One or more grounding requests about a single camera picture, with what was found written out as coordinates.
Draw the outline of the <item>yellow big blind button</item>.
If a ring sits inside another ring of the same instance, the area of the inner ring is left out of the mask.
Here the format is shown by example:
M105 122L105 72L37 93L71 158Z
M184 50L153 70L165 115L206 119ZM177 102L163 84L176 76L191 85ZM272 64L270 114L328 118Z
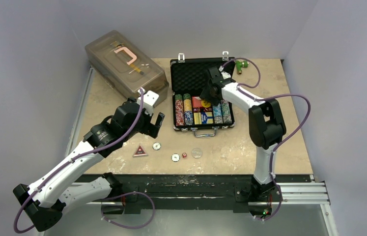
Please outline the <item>yellow big blind button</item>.
M203 108L211 108L212 107L211 103L208 102L208 101L205 101L205 100L201 100L201 105L202 105Z

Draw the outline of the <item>red card deck box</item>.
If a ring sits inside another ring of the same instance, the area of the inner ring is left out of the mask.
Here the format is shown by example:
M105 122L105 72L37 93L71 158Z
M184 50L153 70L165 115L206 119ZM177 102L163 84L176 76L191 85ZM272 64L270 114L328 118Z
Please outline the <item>red card deck box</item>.
M203 108L202 105L201 105L201 100L202 99L199 96L193 96L192 97L192 107L193 108Z

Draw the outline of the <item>blue yellow card deck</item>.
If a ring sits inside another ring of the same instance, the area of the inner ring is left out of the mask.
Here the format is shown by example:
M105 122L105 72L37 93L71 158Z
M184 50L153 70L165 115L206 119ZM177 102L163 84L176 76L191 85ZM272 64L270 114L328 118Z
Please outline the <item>blue yellow card deck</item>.
M212 112L194 112L195 125L213 124L214 117Z

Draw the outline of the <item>red triangle all-in marker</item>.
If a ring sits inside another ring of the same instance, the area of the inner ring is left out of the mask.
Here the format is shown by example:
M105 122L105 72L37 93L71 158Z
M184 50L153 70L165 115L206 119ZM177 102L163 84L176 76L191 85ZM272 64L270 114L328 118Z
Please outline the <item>red triangle all-in marker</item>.
M149 154L145 151L145 149L143 148L143 146L142 145L138 145L137 149L133 153L133 158L146 157L148 155Z

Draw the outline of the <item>clear round button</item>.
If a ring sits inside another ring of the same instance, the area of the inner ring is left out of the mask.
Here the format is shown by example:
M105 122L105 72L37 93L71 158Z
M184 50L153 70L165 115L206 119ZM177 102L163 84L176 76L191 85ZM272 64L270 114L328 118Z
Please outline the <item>clear round button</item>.
M193 158L199 159L203 156L203 151L202 151L202 149L196 147L196 148L192 149L191 155L192 155Z

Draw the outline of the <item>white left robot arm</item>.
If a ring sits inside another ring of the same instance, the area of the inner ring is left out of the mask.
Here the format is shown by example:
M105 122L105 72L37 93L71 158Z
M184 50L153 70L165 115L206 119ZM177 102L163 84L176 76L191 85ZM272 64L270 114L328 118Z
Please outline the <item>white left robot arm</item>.
M96 200L126 201L128 193L111 173L78 187L73 183L90 167L122 148L135 134L158 136L165 116L159 113L155 123L151 119L159 95L144 89L139 93L138 98L128 98L113 115L93 126L50 172L29 185L19 184L13 189L21 205L20 212L29 217L34 229L46 231L70 210Z

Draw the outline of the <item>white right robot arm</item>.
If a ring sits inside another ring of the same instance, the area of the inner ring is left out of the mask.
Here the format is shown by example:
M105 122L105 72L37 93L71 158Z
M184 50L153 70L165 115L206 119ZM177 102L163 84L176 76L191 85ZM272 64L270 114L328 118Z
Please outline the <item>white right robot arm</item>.
M251 183L251 196L263 200L275 184L274 165L277 146L286 134L286 126L279 102L265 100L242 88L222 68L211 67L205 71L206 85L201 99L217 105L225 100L244 111L249 118L249 136L256 146L256 162Z

